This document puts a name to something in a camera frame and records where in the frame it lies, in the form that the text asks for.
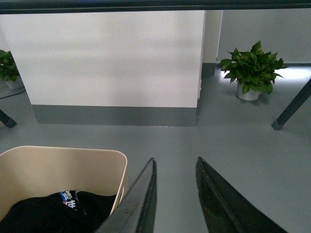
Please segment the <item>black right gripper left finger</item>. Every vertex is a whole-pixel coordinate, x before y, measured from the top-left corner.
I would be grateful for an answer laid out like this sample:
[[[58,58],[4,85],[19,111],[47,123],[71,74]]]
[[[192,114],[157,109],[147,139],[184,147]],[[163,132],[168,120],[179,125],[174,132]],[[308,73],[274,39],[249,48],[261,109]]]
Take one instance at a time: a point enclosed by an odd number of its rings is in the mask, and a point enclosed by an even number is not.
[[[97,233],[152,233],[157,205],[157,165],[150,158],[115,211]]]

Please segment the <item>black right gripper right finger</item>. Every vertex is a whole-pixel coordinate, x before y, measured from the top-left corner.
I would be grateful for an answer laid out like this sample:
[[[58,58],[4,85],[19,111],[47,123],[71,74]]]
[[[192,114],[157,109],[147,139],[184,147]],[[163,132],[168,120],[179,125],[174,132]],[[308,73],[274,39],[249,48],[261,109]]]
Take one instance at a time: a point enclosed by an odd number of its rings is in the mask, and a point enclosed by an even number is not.
[[[198,157],[196,183],[210,233],[285,233],[252,205],[202,157]]]

